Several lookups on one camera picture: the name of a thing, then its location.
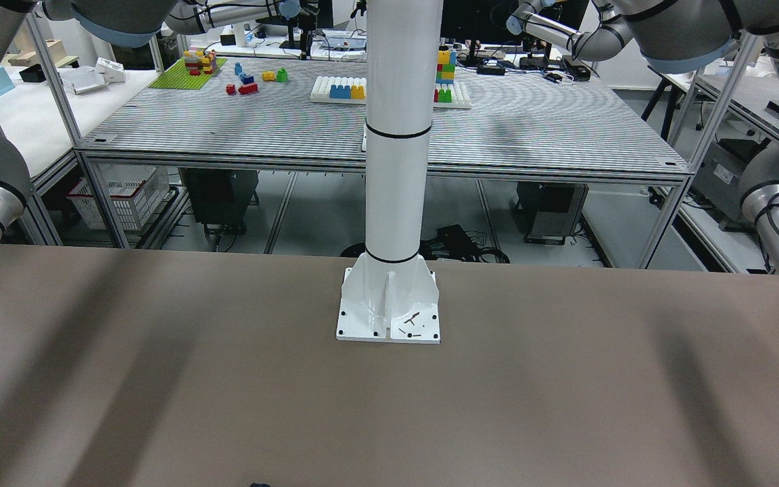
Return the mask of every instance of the red lego brick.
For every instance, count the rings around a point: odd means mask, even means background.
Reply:
[[[239,87],[239,92],[242,95],[248,95],[248,93],[257,93],[257,83],[248,83]]]

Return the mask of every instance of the black box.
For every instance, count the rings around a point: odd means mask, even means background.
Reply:
[[[24,83],[41,83],[46,81],[47,77],[44,75],[43,69],[40,64],[33,64],[28,68],[20,71],[20,77]]]

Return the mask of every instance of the computer tower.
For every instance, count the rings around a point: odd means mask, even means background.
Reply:
[[[256,197],[256,170],[182,168],[179,172],[198,223],[244,230],[245,212]]]
[[[525,242],[562,246],[582,217],[588,186],[525,181],[516,185],[516,195]]]

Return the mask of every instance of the white box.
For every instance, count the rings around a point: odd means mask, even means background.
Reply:
[[[95,68],[80,66],[80,68],[65,69],[60,72],[62,85],[75,95],[83,95],[108,85],[104,76],[96,73]]]
[[[124,83],[124,66],[118,62],[99,57],[95,64],[95,71],[104,75],[107,83]]]

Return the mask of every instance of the desk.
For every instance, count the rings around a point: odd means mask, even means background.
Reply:
[[[0,486],[779,485],[777,277],[430,262],[387,345],[350,262],[1,246]]]
[[[47,81],[24,83],[19,75],[19,71],[24,68],[5,69],[14,83],[14,89],[0,96],[0,125],[9,141],[25,158],[30,176],[36,178],[63,154],[70,152],[71,140]],[[80,130],[88,133],[95,129],[157,77],[155,71],[129,70],[126,71],[125,83],[114,83],[86,95],[69,93],[68,102],[74,108]]]
[[[364,64],[241,63],[256,74],[286,68],[290,83],[261,82],[259,95],[231,96],[225,85],[235,75],[225,68],[200,91],[145,89],[86,136],[80,150],[93,162],[364,172],[365,107],[309,101],[317,76],[365,76]],[[683,159],[596,78],[556,85],[537,74],[456,73],[474,108],[436,109],[432,176],[670,186],[689,180]],[[211,142],[195,144],[184,120],[201,124],[200,135]]]
[[[726,76],[704,74],[696,86],[712,99],[720,97]],[[774,141],[779,141],[779,113],[768,108],[768,102],[779,99],[779,78],[745,76],[732,94],[729,109]]]

